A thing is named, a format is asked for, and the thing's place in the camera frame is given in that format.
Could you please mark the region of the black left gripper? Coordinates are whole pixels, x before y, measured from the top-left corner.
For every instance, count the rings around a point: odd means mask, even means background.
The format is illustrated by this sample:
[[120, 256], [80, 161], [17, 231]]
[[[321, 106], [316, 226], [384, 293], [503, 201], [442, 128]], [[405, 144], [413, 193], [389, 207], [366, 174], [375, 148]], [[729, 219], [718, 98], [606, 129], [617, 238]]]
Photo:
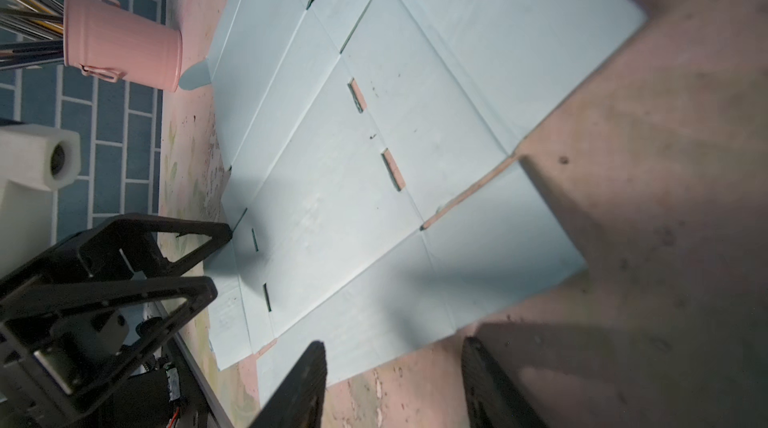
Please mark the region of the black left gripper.
[[[2, 426], [165, 427], [176, 411], [203, 411], [173, 337], [217, 290], [208, 277], [167, 277], [184, 275], [232, 235], [225, 223], [118, 215], [53, 248], [55, 277], [78, 283], [4, 278]], [[163, 238], [199, 245], [172, 260]], [[129, 333], [128, 310], [165, 300], [179, 305]]]

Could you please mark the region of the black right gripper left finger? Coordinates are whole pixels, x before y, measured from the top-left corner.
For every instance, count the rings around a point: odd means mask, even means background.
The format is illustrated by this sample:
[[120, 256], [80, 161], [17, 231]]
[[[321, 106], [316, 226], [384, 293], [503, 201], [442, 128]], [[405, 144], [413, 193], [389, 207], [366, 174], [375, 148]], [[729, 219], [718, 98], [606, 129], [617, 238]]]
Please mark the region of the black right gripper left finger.
[[321, 341], [313, 341], [250, 427], [320, 427], [327, 373], [325, 345]]

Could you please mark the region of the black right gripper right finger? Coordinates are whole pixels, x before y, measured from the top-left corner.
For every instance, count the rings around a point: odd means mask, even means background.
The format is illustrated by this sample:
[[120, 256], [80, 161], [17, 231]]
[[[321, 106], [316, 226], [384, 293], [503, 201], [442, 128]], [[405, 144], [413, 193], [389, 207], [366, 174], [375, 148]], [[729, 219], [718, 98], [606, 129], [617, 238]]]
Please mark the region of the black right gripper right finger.
[[461, 372], [471, 428], [546, 427], [476, 337], [463, 341]]

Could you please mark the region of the mint green paper box sheet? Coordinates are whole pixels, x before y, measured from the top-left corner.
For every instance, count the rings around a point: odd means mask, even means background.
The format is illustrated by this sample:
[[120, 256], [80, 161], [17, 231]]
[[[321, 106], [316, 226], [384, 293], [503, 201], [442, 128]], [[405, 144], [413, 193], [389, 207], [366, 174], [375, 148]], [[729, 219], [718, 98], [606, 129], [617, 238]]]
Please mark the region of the mint green paper box sheet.
[[336, 383], [581, 271], [515, 159], [643, 25], [630, 0], [228, 0], [204, 61], [234, 237], [222, 366]]

